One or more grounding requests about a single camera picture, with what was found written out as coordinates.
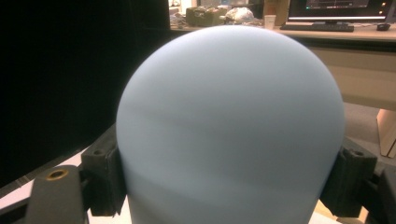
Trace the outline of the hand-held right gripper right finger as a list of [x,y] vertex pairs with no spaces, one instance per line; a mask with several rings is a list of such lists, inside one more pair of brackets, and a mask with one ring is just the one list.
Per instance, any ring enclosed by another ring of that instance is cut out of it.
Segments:
[[377,156],[345,137],[319,200],[337,217],[357,217],[357,197],[364,180],[373,176]]

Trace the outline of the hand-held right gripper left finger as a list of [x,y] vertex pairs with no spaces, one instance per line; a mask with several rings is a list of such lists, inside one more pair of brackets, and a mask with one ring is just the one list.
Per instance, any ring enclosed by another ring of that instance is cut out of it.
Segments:
[[126,197],[126,186],[115,124],[81,154],[81,168],[86,183],[84,197],[92,215],[119,215]]

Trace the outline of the light blue rice paddle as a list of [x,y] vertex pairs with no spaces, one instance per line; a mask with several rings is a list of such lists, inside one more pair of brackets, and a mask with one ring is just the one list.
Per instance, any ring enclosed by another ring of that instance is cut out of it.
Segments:
[[309,49],[225,25],[151,54],[116,128],[133,224],[308,224],[345,117]]

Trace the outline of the white board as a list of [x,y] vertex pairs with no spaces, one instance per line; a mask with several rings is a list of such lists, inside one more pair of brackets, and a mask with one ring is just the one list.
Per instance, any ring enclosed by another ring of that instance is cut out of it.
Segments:
[[[73,156],[68,156],[66,159],[56,161],[55,166],[80,165],[82,153],[83,151],[80,151]],[[21,180],[26,181],[26,183],[22,184],[20,181],[17,181],[17,186],[12,187],[11,192],[7,192],[4,196],[0,196],[0,209],[6,208],[8,205],[17,203],[30,196],[33,186],[33,178],[24,176]],[[88,219],[90,224],[133,224],[128,199],[124,200],[120,214],[116,214],[113,217],[95,217],[92,214],[92,211],[89,210]]]

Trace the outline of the beige desk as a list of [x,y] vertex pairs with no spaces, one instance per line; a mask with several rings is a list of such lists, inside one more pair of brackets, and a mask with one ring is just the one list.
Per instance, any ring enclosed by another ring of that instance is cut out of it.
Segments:
[[314,38],[252,26],[182,35],[167,51],[179,102],[224,126],[233,140],[279,147],[337,143],[342,104],[377,107],[381,145],[396,137],[396,49],[316,47]]

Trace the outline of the black keyboard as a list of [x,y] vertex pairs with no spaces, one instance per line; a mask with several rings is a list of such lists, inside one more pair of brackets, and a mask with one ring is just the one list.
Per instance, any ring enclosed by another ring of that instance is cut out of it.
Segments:
[[347,24],[311,24],[311,25],[284,24],[280,27],[280,30],[349,33],[354,31],[354,26]]

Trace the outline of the computer monitor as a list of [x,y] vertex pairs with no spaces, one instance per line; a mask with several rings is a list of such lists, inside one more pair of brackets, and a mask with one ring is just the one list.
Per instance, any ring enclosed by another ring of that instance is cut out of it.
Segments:
[[385,21],[393,0],[290,0],[288,21]]

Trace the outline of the white paper cup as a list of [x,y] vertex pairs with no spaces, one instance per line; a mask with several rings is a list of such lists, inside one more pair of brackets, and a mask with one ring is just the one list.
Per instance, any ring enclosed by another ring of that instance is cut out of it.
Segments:
[[265,15],[264,16],[264,28],[273,30],[275,27],[276,15]]

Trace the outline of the brown cardboard box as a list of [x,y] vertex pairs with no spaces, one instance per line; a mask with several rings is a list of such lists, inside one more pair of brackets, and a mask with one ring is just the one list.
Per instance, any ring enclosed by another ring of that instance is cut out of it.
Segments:
[[276,15],[278,18],[286,18],[290,6],[290,0],[264,0],[263,14]]

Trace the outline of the dark green box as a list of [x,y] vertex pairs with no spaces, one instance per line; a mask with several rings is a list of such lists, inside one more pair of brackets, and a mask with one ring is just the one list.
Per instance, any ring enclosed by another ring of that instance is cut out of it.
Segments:
[[227,10],[218,7],[190,7],[186,9],[186,22],[189,26],[209,27],[223,24]]

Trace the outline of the white plastic bag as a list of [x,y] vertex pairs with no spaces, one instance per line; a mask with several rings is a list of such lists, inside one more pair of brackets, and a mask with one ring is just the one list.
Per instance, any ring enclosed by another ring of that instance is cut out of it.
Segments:
[[254,20],[253,12],[247,7],[234,7],[225,15],[227,23],[243,23]]

